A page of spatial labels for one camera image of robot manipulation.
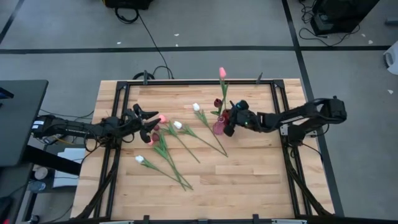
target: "table leg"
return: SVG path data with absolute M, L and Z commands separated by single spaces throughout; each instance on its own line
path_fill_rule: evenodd
M 73 175 L 79 175 L 81 168 L 81 164 L 77 162 L 70 161 L 69 159 L 56 156 L 32 146 L 26 146 L 22 160 Z
M 29 192 L 27 199 L 27 208 L 25 208 L 24 216 L 22 217 L 23 222 L 28 222 L 32 216 L 33 207 L 35 206 L 37 193 Z

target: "wooden table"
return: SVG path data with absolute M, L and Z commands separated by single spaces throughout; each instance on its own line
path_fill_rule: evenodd
M 116 82 L 101 82 L 94 123 L 110 116 Z M 290 108 L 303 105 L 305 97 L 300 80 L 285 79 L 284 83 Z M 216 116 L 210 111 L 215 110 L 215 98 L 222 98 L 218 85 L 131 86 L 128 108 L 139 103 L 143 110 L 159 111 L 172 121 L 189 124 L 198 136 L 217 146 L 213 135 L 192 110 L 193 103 L 200 104 L 209 123 L 214 123 Z M 241 99 L 249 103 L 252 111 L 275 113 L 269 86 L 230 85 L 228 100 L 238 102 Z M 122 102 L 123 95 L 119 99 L 120 108 Z M 253 214 L 259 214 L 260 218 L 294 217 L 278 131 L 255 133 L 237 127 L 233 137 L 218 137 L 228 158 L 191 136 L 181 135 L 181 139 L 197 156 L 200 164 L 173 136 L 166 136 L 178 170 L 193 185 L 194 190 L 185 192 L 177 182 L 139 165 L 134 157 L 142 155 L 172 174 L 167 162 L 136 135 L 133 143 L 122 144 L 112 220 L 142 220 L 143 215 L 150 215 L 151 220 L 249 219 Z M 304 143 L 317 148 L 315 139 L 306 138 Z M 299 147 L 299 151 L 308 188 L 324 208 L 333 213 L 319 154 L 305 146 Z M 100 148 L 84 161 L 71 217 L 78 215 L 96 192 L 103 156 L 104 149 Z M 300 211 L 304 214 L 303 200 L 297 186 L 296 191 Z M 107 198 L 105 192 L 102 215 Z

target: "desk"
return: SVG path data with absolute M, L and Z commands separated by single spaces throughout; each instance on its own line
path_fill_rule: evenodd
M 283 83 L 290 108 L 303 105 L 305 97 L 300 80 L 286 79 Z M 101 82 L 94 123 L 111 114 L 116 84 L 117 81 Z M 121 94 L 119 98 L 118 116 L 123 96 Z M 210 111 L 214 110 L 214 99 L 221 97 L 219 85 L 162 85 L 157 81 L 156 85 L 130 86 L 127 108 L 139 103 L 143 110 L 159 111 L 171 120 L 189 124 L 198 136 L 217 146 L 213 135 L 193 114 L 192 104 L 200 104 L 209 123 L 214 123 L 216 116 Z M 280 93 L 277 98 L 282 105 Z M 241 99 L 245 99 L 253 111 L 275 113 L 270 85 L 230 85 L 228 100 L 237 102 Z M 135 156 L 142 155 L 160 169 L 172 173 L 167 162 L 138 136 L 133 143 L 123 143 L 111 219 L 142 220 L 144 215 L 150 215 L 151 220 L 250 219 L 253 214 L 259 214 L 260 218 L 293 218 L 279 132 L 254 133 L 236 128 L 232 138 L 225 135 L 218 138 L 228 158 L 191 136 L 181 135 L 182 141 L 201 161 L 198 164 L 174 137 L 166 136 L 177 169 L 193 185 L 194 190 L 186 192 L 178 183 L 135 161 Z M 317 148 L 315 139 L 306 138 L 304 143 Z M 306 147 L 299 147 L 299 151 L 308 188 L 324 208 L 333 213 L 320 156 Z M 71 217 L 83 210 L 94 195 L 94 189 L 98 188 L 103 157 L 104 149 L 100 148 L 84 161 Z M 297 186 L 296 191 L 300 212 L 304 213 Z M 101 216 L 104 215 L 107 198 L 106 192 Z
M 33 164 L 80 172 L 79 163 L 27 145 L 47 85 L 47 80 L 0 81 L 2 88 L 14 94 L 13 99 L 2 100 L 0 107 L 0 197 L 18 189 L 11 195 L 10 223 L 16 221 Z

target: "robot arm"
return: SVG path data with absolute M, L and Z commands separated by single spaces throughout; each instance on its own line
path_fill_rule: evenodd
M 152 131 L 160 119 L 155 119 L 148 123 L 145 123 L 144 120 L 154 117 L 157 113 L 157 111 L 142 111 L 141 107 L 135 104 L 133 110 L 128 109 L 122 115 L 122 117 L 127 118 L 126 120 L 112 116 L 103 118 L 97 124 L 68 121 L 53 115 L 44 115 L 35 120 L 32 132 L 35 138 L 65 134 L 85 139 L 96 139 L 100 144 L 106 144 L 113 139 L 123 138 L 139 131 L 141 139 L 148 143 L 150 142 L 148 133 Z
M 232 105 L 229 111 L 229 124 L 224 128 L 227 136 L 232 136 L 236 125 L 257 132 L 269 133 L 290 124 L 294 121 L 307 119 L 300 125 L 291 124 L 287 128 L 289 144 L 299 145 L 306 134 L 317 130 L 325 124 L 340 124 L 347 119 L 344 102 L 333 97 L 333 99 L 316 99 L 299 106 L 297 108 L 285 111 L 280 114 L 260 113 L 254 114 L 249 110 L 246 101 Z

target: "pink vase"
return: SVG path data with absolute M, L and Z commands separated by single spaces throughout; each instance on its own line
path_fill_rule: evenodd
M 213 124 L 213 132 L 217 135 L 222 135 L 224 133 L 224 117 L 219 116 L 217 121 Z

